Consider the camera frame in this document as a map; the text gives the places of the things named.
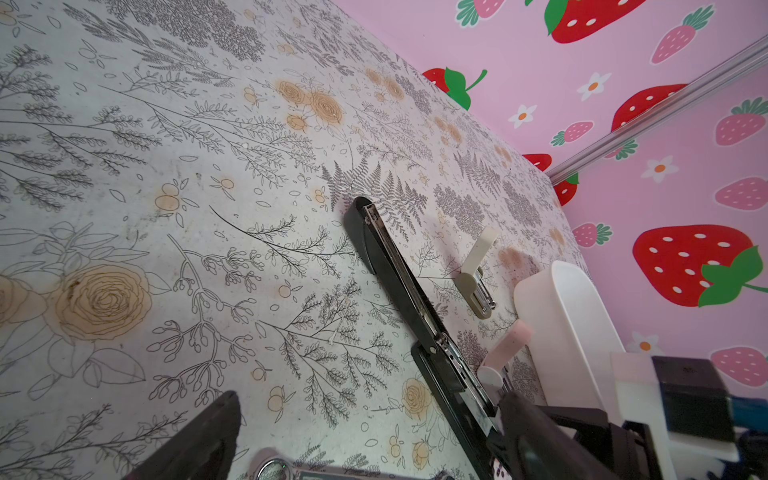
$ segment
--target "metal ring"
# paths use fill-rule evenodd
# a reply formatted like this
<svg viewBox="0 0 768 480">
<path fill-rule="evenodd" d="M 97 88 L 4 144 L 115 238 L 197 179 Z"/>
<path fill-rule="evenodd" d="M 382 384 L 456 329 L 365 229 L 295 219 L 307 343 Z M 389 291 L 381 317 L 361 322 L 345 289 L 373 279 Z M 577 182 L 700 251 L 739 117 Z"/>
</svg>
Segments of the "metal ring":
<svg viewBox="0 0 768 480">
<path fill-rule="evenodd" d="M 288 466 L 288 462 L 286 462 L 282 458 L 272 458 L 271 460 L 267 460 L 266 462 L 264 462 L 264 465 L 261 465 L 261 468 L 259 468 L 259 473 L 256 475 L 256 478 L 262 478 L 261 474 L 264 472 L 264 469 L 269 465 L 272 465 L 273 463 L 279 463 L 283 468 L 290 468 Z"/>
</svg>

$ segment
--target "pink wall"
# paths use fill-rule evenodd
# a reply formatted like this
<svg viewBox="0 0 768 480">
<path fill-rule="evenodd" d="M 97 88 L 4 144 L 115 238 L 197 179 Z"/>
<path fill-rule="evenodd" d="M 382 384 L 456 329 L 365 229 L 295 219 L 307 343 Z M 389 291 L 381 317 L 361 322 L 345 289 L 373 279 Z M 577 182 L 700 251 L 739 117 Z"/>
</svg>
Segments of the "pink wall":
<svg viewBox="0 0 768 480">
<path fill-rule="evenodd" d="M 733 373 L 740 379 L 751 378 L 751 382 L 745 384 L 726 377 L 727 385 L 737 395 L 768 398 L 768 360 L 765 359 L 768 355 L 768 292 L 743 288 L 735 300 L 725 304 L 701 308 L 678 306 L 654 289 L 633 258 L 633 245 L 646 230 L 712 224 L 746 234 L 754 245 L 760 246 L 758 250 L 763 260 L 768 262 L 768 207 L 741 210 L 726 207 L 715 199 L 720 188 L 740 179 L 759 177 L 762 180 L 753 180 L 752 190 L 757 192 L 750 195 L 749 200 L 742 194 L 740 205 L 748 207 L 749 202 L 755 201 L 749 208 L 757 208 L 768 200 L 768 127 L 745 134 L 744 140 L 732 146 L 723 147 L 715 141 L 716 126 L 731 115 L 731 109 L 746 99 L 758 97 L 768 98 L 768 67 L 724 88 L 638 138 L 639 148 L 635 155 L 622 161 L 603 160 L 583 170 L 578 192 L 563 210 L 577 232 L 585 223 L 603 223 L 613 232 L 602 245 L 582 247 L 582 253 L 628 350 L 641 351 L 641 343 L 646 342 L 642 346 L 653 347 L 652 353 L 710 358 L 713 353 L 734 346 L 751 347 L 751 350 L 740 349 L 741 355 L 755 355 L 747 358 L 754 360 L 756 365 L 745 367 L 750 368 L 749 372 L 737 369 Z M 756 115 L 752 119 L 760 122 L 758 117 L 763 119 L 764 125 L 766 115 Z M 735 126 L 739 118 L 731 120 L 730 124 Z M 644 177 L 649 167 L 656 167 L 658 161 L 667 157 L 671 157 L 671 163 L 663 169 L 667 174 L 659 183 L 653 177 Z M 728 201 L 724 198 L 725 193 L 718 199 Z M 677 241 L 677 235 L 669 235 L 676 237 L 668 244 L 671 247 Z M 656 242 L 667 246 L 662 240 Z M 713 249 L 726 250 L 710 246 L 699 252 L 709 259 L 719 254 Z M 684 282 L 690 284 L 689 279 L 692 279 L 695 284 L 702 280 L 698 273 L 696 276 L 680 274 L 688 267 L 682 262 L 697 256 L 697 252 L 690 253 L 688 258 L 673 255 L 671 260 L 658 260 L 658 265 L 648 265 L 649 274 L 657 282 L 663 282 L 662 278 L 667 274 L 678 274 L 683 277 L 679 279 L 680 286 L 688 290 Z M 653 260 L 644 257 L 643 261 Z M 664 272 L 652 270 L 655 266 Z M 693 269 L 698 272 L 700 266 Z M 768 287 L 768 270 L 747 283 Z M 671 286 L 667 283 L 661 289 L 675 299 L 677 294 L 670 290 Z M 730 373 L 733 365 L 728 364 L 729 359 L 736 362 L 737 355 L 735 351 L 721 353 L 713 360 L 724 372 L 728 370 L 726 373 Z"/>
<path fill-rule="evenodd" d="M 640 5 L 567 44 L 547 35 L 547 0 L 533 0 L 529 6 L 522 0 L 499 0 L 503 5 L 495 15 L 465 28 L 455 20 L 461 0 L 334 1 L 420 71 L 447 66 L 463 73 L 469 85 L 487 69 L 488 76 L 469 92 L 470 111 L 521 153 L 550 154 L 554 164 L 607 134 L 614 113 L 633 94 L 688 83 L 768 33 L 764 0 L 617 2 Z M 650 63 L 668 31 L 697 8 L 712 4 L 714 15 L 688 46 L 658 65 Z M 619 6 L 614 0 L 581 0 L 570 2 L 569 8 L 579 5 L 599 7 L 593 28 L 601 25 L 603 12 Z M 582 101 L 577 90 L 592 83 L 594 73 L 611 76 L 601 93 Z M 518 115 L 521 105 L 537 107 L 533 121 L 515 128 L 508 119 Z M 550 145 L 553 136 L 577 121 L 594 126 L 576 141 Z"/>
</svg>

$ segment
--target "green strawberry leaf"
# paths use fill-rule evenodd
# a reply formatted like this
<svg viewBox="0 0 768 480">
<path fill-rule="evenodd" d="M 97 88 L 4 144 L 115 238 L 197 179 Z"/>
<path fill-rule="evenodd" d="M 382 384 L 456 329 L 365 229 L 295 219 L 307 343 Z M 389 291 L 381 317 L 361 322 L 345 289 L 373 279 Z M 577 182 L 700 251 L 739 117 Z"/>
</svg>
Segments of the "green strawberry leaf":
<svg viewBox="0 0 768 480">
<path fill-rule="evenodd" d="M 763 272 L 763 259 L 757 253 L 757 245 L 739 253 L 733 259 L 733 263 L 730 264 L 730 271 L 740 283 L 746 283 L 757 278 Z"/>
<path fill-rule="evenodd" d="M 461 105 L 465 110 L 469 110 L 469 105 L 472 103 L 472 99 L 469 94 L 463 90 L 451 90 L 448 92 L 448 96 Z"/>
<path fill-rule="evenodd" d="M 763 97 L 755 98 L 754 100 L 752 100 L 752 104 L 750 105 L 750 111 L 748 111 L 747 113 L 750 113 L 750 114 L 755 113 L 755 110 L 760 108 L 760 104 L 762 103 L 763 103 Z"/>
<path fill-rule="evenodd" d="M 477 23 L 477 19 L 472 21 L 472 18 L 477 14 L 474 0 L 461 0 L 458 5 L 456 5 L 456 8 L 458 9 L 456 21 L 461 22 L 462 27 L 465 27 L 470 23 L 474 26 L 475 23 Z"/>
<path fill-rule="evenodd" d="M 722 305 L 733 302 L 741 292 L 741 285 L 732 283 L 722 283 L 712 285 L 701 293 L 699 297 L 699 308 L 707 305 Z"/>
<path fill-rule="evenodd" d="M 703 265 L 701 274 L 716 286 L 741 288 L 746 282 L 757 278 L 763 272 L 763 259 L 757 253 L 757 245 L 739 253 L 730 266 Z"/>
<path fill-rule="evenodd" d="M 689 25 L 691 27 L 694 27 L 696 30 L 701 30 L 702 28 L 707 26 L 707 21 L 710 19 L 712 15 L 714 15 L 715 11 L 713 9 L 714 5 L 710 5 L 706 8 L 699 7 L 698 10 L 696 10 L 693 13 L 689 13 L 685 16 L 685 19 L 683 20 L 683 25 Z"/>
<path fill-rule="evenodd" d="M 486 76 L 487 74 L 488 74 L 488 70 L 485 70 L 485 69 L 483 68 L 483 69 L 482 69 L 482 71 L 480 72 L 480 76 L 478 77 L 478 79 L 477 79 L 477 80 L 475 80 L 475 83 L 473 83 L 473 84 L 469 85 L 465 91 L 470 91 L 470 90 L 472 90 L 472 87 L 474 87 L 475 85 L 477 85 L 478 83 L 480 83 L 480 80 L 482 80 L 483 78 L 485 78 L 485 76 Z"/>
<path fill-rule="evenodd" d="M 703 265 L 701 267 L 701 275 L 707 279 L 707 282 L 715 285 L 741 284 L 741 282 L 734 277 L 730 267 L 725 265 Z"/>
<path fill-rule="evenodd" d="M 552 35 L 552 32 L 560 25 L 567 6 L 568 0 L 549 0 L 547 8 L 544 10 L 544 23 L 547 24 L 549 31 L 547 35 Z"/>
<path fill-rule="evenodd" d="M 445 84 L 448 85 L 449 91 L 460 91 L 464 93 L 467 89 L 467 79 L 464 78 L 464 74 L 456 70 L 451 70 L 448 67 L 445 67 Z"/>
<path fill-rule="evenodd" d="M 549 143 L 554 147 L 562 147 L 565 145 L 565 130 L 560 130 L 557 135 L 552 137 L 552 141 Z"/>
<path fill-rule="evenodd" d="M 598 245 L 602 245 L 603 243 L 609 241 L 611 239 L 611 235 L 613 234 L 614 233 L 611 232 L 611 228 L 608 225 L 598 223 Z"/>
</svg>

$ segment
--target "leaf line drawing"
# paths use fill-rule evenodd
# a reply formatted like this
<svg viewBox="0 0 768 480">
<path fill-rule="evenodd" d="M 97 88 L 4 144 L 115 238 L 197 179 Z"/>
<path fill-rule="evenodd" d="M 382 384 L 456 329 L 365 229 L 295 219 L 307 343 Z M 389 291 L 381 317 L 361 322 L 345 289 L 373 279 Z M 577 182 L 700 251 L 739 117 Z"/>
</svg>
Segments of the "leaf line drawing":
<svg viewBox="0 0 768 480">
<path fill-rule="evenodd" d="M 414 138 L 413 125 L 407 116 L 397 115 L 391 118 L 388 112 L 376 108 L 367 101 L 362 103 L 362 108 L 353 104 L 348 105 L 355 111 L 353 117 L 375 141 L 382 141 L 385 137 L 393 144 L 401 145 L 404 151 L 414 157 L 433 161 L 432 150 L 423 141 Z"/>
<path fill-rule="evenodd" d="M 75 124 L 70 114 L 62 112 L 58 105 L 50 102 L 56 100 L 59 92 L 58 86 L 48 83 L 50 75 L 39 71 L 34 74 L 30 71 L 15 73 L 18 69 L 29 70 L 50 65 L 52 61 L 47 55 L 41 55 L 27 45 L 16 46 L 6 55 L 6 63 L 12 65 L 12 68 L 9 71 L 0 71 L 0 99 L 29 95 L 38 103 L 26 103 L 22 108 L 3 108 L 4 111 L 23 112 L 28 120 L 2 120 L 0 123 L 15 126 L 34 125 L 42 131 L 38 138 L 50 152 L 9 150 L 13 147 L 32 147 L 30 137 L 8 134 L 2 135 L 0 139 L 0 146 L 4 147 L 0 153 L 13 160 L 0 161 L 0 174 L 14 180 L 14 193 L 30 204 L 44 210 L 60 211 L 65 206 L 63 200 L 83 201 L 83 192 L 78 189 L 94 186 L 93 180 L 84 170 L 93 167 L 97 162 L 104 171 L 115 176 L 123 169 L 130 168 L 131 164 L 147 164 L 146 160 L 136 155 L 106 147 L 108 143 L 101 137 L 104 133 L 110 134 L 125 147 L 141 151 L 161 145 L 161 140 L 154 135 L 133 130 L 143 125 L 142 120 L 122 114 L 116 106 L 103 108 L 94 117 L 95 124 Z M 67 128 L 69 133 L 61 133 L 63 127 Z M 82 129 L 87 134 L 72 133 L 72 128 Z M 65 161 L 70 161 L 76 168 L 50 171 L 56 167 L 60 168 Z M 37 175 L 21 177 L 21 172 L 16 173 L 20 170 Z M 7 186 L 0 184 L 0 200 L 8 203 L 11 199 L 5 192 L 8 192 Z"/>
<path fill-rule="evenodd" d="M 333 174 L 323 165 L 323 174 L 320 175 L 320 178 L 328 182 L 331 210 L 334 210 L 337 204 L 344 209 L 349 208 L 355 197 L 364 195 L 376 203 L 387 224 L 399 231 L 406 240 L 406 227 L 411 233 L 416 233 L 412 218 L 419 226 L 422 225 L 420 215 L 424 214 L 426 208 L 425 195 L 403 182 L 391 171 L 382 179 L 381 164 L 376 164 L 373 171 L 369 171 L 368 160 L 365 158 L 357 167 L 349 170 L 343 170 L 338 162 L 333 164 Z"/>
<path fill-rule="evenodd" d="M 297 468 L 308 468 L 312 472 L 324 472 L 326 467 L 336 463 L 336 460 L 326 458 L 327 451 L 321 450 L 321 444 L 313 445 L 310 440 L 306 450 L 299 455 L 293 465 Z M 381 468 L 378 465 L 370 465 L 368 457 L 362 453 L 352 454 L 344 461 L 341 468 L 347 475 L 359 477 L 378 477 Z"/>
<path fill-rule="evenodd" d="M 96 463 L 111 461 L 114 472 L 124 476 L 141 462 L 148 446 L 159 448 L 178 431 L 179 425 L 187 421 L 186 411 L 174 412 L 173 417 L 153 415 L 151 421 L 138 423 L 135 435 L 123 431 L 111 440 L 95 439 L 96 432 L 103 431 L 102 424 L 107 415 L 112 414 L 111 405 L 105 404 L 84 415 L 70 415 L 66 428 L 55 439 L 50 436 L 39 444 L 26 439 L 29 434 L 26 420 L 0 427 L 0 444 L 15 454 L 15 460 L 0 465 L 0 475 L 87 480 L 94 472 L 75 473 L 81 465 L 75 463 L 75 457 L 82 452 L 94 451 Z"/>
<path fill-rule="evenodd" d="M 231 272 L 245 263 L 253 264 L 255 260 L 251 260 L 252 257 L 246 259 L 244 252 L 232 250 L 227 257 L 204 256 L 183 249 L 173 237 L 169 235 L 169 238 L 184 258 L 179 279 L 173 288 L 174 291 L 186 290 L 191 297 L 192 313 L 196 315 L 196 321 L 183 329 L 175 320 L 167 320 L 165 327 L 153 331 L 156 334 L 172 335 L 149 345 L 147 350 L 157 352 L 162 349 L 167 353 L 165 362 L 173 362 L 186 344 L 192 346 L 196 353 L 209 349 L 210 355 L 203 362 L 188 366 L 174 376 L 155 376 L 154 380 L 159 383 L 150 394 L 150 399 L 164 398 L 170 394 L 169 400 L 175 402 L 183 398 L 189 391 L 187 386 L 192 385 L 193 392 L 200 392 L 195 400 L 196 406 L 205 405 L 218 397 L 219 387 L 225 380 L 223 370 L 227 362 L 217 358 L 219 343 L 229 346 L 230 363 L 249 362 L 248 357 L 256 356 L 253 349 L 245 346 L 245 342 L 253 340 L 253 336 L 246 334 L 229 339 L 220 333 L 213 319 L 206 317 L 206 311 L 216 315 L 214 307 L 217 312 L 227 311 L 236 323 L 252 323 L 261 339 L 268 337 L 265 327 L 279 334 L 279 351 L 294 376 L 301 379 L 303 369 L 309 369 L 310 374 L 305 380 L 307 387 L 304 389 L 307 393 L 307 410 L 313 414 L 319 410 L 329 426 L 335 427 L 339 419 L 349 418 L 348 407 L 356 405 L 357 389 L 363 388 L 365 394 L 371 397 L 378 389 L 386 388 L 382 377 L 370 370 L 373 362 L 385 375 L 399 370 L 399 364 L 387 355 L 387 352 L 392 351 L 392 342 L 383 338 L 383 332 L 374 335 L 369 346 L 360 346 L 362 339 L 356 329 L 360 313 L 358 303 L 354 300 L 360 294 L 360 287 L 354 280 L 335 285 L 321 300 L 316 298 L 315 293 L 311 293 L 293 319 L 287 325 L 280 326 L 254 316 L 249 304 L 255 303 L 255 299 L 249 298 L 237 303 L 222 300 L 213 290 L 205 287 L 192 261 L 193 257 L 197 257 L 208 273 L 216 274 L 218 267 Z M 315 309 L 318 309 L 316 316 L 310 315 Z M 254 361 L 262 370 L 259 379 L 266 378 L 266 373 L 271 369 L 255 358 Z"/>
<path fill-rule="evenodd" d="M 447 304 L 452 300 L 464 302 L 464 297 L 458 291 L 458 288 L 456 288 L 453 281 L 454 273 L 461 268 L 461 265 L 456 258 L 448 256 L 445 259 L 440 276 L 422 275 L 423 269 L 432 265 L 440 257 L 436 256 L 434 245 L 432 243 L 422 247 L 417 254 L 419 258 L 414 260 L 416 261 L 416 264 L 419 265 L 419 274 L 416 275 L 416 278 L 429 280 L 432 284 L 432 291 L 440 300 L 440 303 L 435 305 L 435 310 L 439 315 L 444 316 L 448 312 Z"/>
<path fill-rule="evenodd" d="M 299 53 L 309 55 L 319 66 L 335 68 L 341 75 L 353 76 L 355 71 L 344 65 L 339 60 L 339 56 L 353 62 L 362 62 L 363 53 L 367 53 L 378 62 L 388 64 L 392 69 L 400 69 L 389 55 L 380 51 L 363 35 L 349 32 L 349 29 L 345 28 L 347 20 L 337 13 L 332 4 L 324 2 L 323 8 L 314 4 L 302 4 L 295 0 L 294 3 L 301 18 L 310 27 L 313 38 L 307 38 L 298 31 L 286 31 L 282 28 L 277 29 L 277 34 Z"/>
<path fill-rule="evenodd" d="M 317 237 L 307 237 L 282 245 L 275 243 L 275 236 L 287 237 L 289 232 L 294 231 L 296 217 L 293 215 L 290 215 L 287 220 L 281 219 L 277 225 L 256 223 L 253 227 L 243 230 L 222 217 L 213 207 L 210 209 L 230 227 L 266 245 L 270 251 L 264 256 L 264 259 L 270 260 L 273 266 L 276 266 L 277 262 L 280 261 L 283 264 L 283 274 L 288 273 L 291 276 L 304 277 L 306 276 L 306 265 L 313 260 L 318 263 L 323 275 L 330 274 L 338 278 L 341 274 L 337 270 L 334 257 L 346 257 L 353 260 L 357 258 L 357 253 L 347 235 L 344 235 L 338 242 L 332 243 L 331 251 L 326 252 L 330 232 L 322 226 L 317 229 Z"/>
<path fill-rule="evenodd" d="M 393 149 L 392 146 L 386 142 L 382 142 L 383 147 L 375 144 L 364 144 L 357 146 L 357 153 L 362 155 L 362 158 L 368 158 L 373 155 L 379 157 L 381 161 L 387 161 L 394 166 L 397 166 L 398 162 L 403 162 L 406 165 L 406 170 L 413 168 L 424 168 L 419 162 L 413 160 L 413 156 L 402 148 Z"/>
<path fill-rule="evenodd" d="M 169 71 L 165 72 L 165 76 L 159 71 L 146 71 L 142 74 L 139 68 L 136 67 L 131 74 L 123 72 L 123 76 L 131 83 L 126 92 L 138 89 L 158 94 L 171 92 L 177 97 L 184 99 L 199 95 L 197 89 L 186 89 L 191 81 L 186 77 L 182 78 L 179 72 L 176 72 L 175 76 Z"/>
<path fill-rule="evenodd" d="M 515 323 L 518 316 L 509 308 L 505 308 L 505 310 L 508 316 L 497 314 L 493 316 L 490 322 L 483 322 L 478 325 L 478 331 L 482 338 L 493 340 L 507 333 L 507 330 Z"/>
<path fill-rule="evenodd" d="M 394 303 L 387 303 L 382 305 L 381 303 L 373 302 L 372 300 L 366 300 L 371 306 L 371 310 L 368 314 L 384 325 L 393 326 L 396 329 L 401 328 L 403 319 L 400 316 L 400 312 L 394 307 Z"/>
<path fill-rule="evenodd" d="M 189 141 L 216 154 L 224 154 L 223 148 L 229 147 L 238 160 L 246 163 L 245 169 L 252 171 L 253 178 L 261 178 L 262 184 L 280 187 L 286 181 L 280 173 L 285 160 L 293 161 L 295 168 L 305 172 L 318 170 L 309 138 L 289 131 L 274 119 L 230 118 L 234 112 L 226 105 L 197 102 L 186 112 L 179 112 L 125 91 L 103 88 L 144 104 L 152 111 L 148 119 L 153 121 L 152 128 L 171 141 Z"/>
<path fill-rule="evenodd" d="M 183 71 L 195 81 L 202 84 L 213 84 L 216 87 L 232 87 L 232 76 L 222 74 L 208 67 L 209 61 L 191 47 L 184 47 L 168 39 L 150 39 L 139 28 L 130 26 L 125 22 L 127 15 L 131 14 L 139 23 L 145 26 L 156 22 L 156 8 L 169 8 L 168 5 L 148 4 L 145 2 L 115 2 L 113 0 L 100 0 L 111 5 L 111 13 L 118 17 L 117 20 L 102 20 L 98 15 L 86 8 L 79 10 L 64 3 L 65 14 L 80 22 L 86 31 L 92 35 L 112 42 L 129 41 L 142 47 L 142 50 L 134 50 L 141 55 L 142 60 L 150 67 L 157 70 Z M 165 23 L 164 29 L 170 29 L 172 35 L 179 35 L 183 41 L 194 38 L 192 46 L 204 47 L 211 35 L 214 41 L 225 51 L 233 53 L 238 59 L 246 58 L 251 61 L 259 61 L 260 54 L 264 52 L 263 43 L 259 39 L 256 30 L 251 27 L 242 27 L 234 23 L 234 14 L 223 2 L 206 0 L 207 5 L 190 4 L 185 7 L 173 8 L 172 12 L 164 12 L 162 15 L 173 15 L 175 22 Z"/>
<path fill-rule="evenodd" d="M 153 329 L 152 332 L 158 335 L 170 333 L 170 336 L 150 344 L 147 347 L 147 351 L 157 352 L 162 349 L 167 354 L 163 359 L 165 363 L 173 362 L 185 345 L 192 347 L 195 353 L 201 353 L 203 349 L 208 350 L 210 347 L 210 355 L 204 361 L 188 366 L 175 375 L 155 375 L 153 380 L 158 382 L 158 384 L 150 393 L 149 400 L 155 398 L 162 399 L 168 396 L 168 401 L 173 403 L 179 398 L 184 398 L 191 389 L 193 392 L 199 392 L 195 399 L 195 406 L 207 405 L 221 395 L 219 387 L 223 385 L 225 380 L 223 370 L 227 367 L 227 362 L 218 358 L 220 343 L 227 349 L 227 357 L 232 364 L 249 362 L 249 357 L 255 357 L 256 352 L 246 345 L 246 342 L 253 340 L 252 335 L 239 335 L 232 338 L 224 336 L 217 328 L 213 318 L 206 317 L 206 312 L 214 314 L 211 310 L 211 303 L 213 303 L 217 312 L 227 308 L 232 319 L 240 322 L 247 319 L 246 313 L 253 314 L 249 305 L 255 303 L 256 300 L 248 298 L 234 305 L 224 302 L 213 290 L 203 285 L 202 278 L 197 272 L 191 257 L 198 257 L 201 265 L 204 266 L 207 272 L 213 275 L 217 273 L 216 265 L 227 271 L 225 275 L 227 285 L 235 279 L 240 280 L 243 278 L 239 271 L 241 266 L 246 263 L 258 265 L 258 262 L 255 261 L 257 257 L 252 256 L 249 260 L 245 260 L 240 252 L 232 250 L 230 250 L 226 257 L 203 256 L 192 250 L 185 250 L 171 235 L 168 235 L 168 238 L 184 258 L 179 269 L 179 278 L 174 282 L 173 290 L 174 292 L 186 291 L 190 297 L 190 310 L 195 315 L 196 321 L 188 328 L 183 328 L 176 320 L 166 320 L 164 322 L 165 326 L 159 326 Z M 256 278 L 258 277 L 249 272 L 245 276 L 245 284 L 249 285 L 249 282 L 252 283 Z M 265 372 L 270 371 L 258 359 L 254 359 L 254 361 Z"/>
</svg>

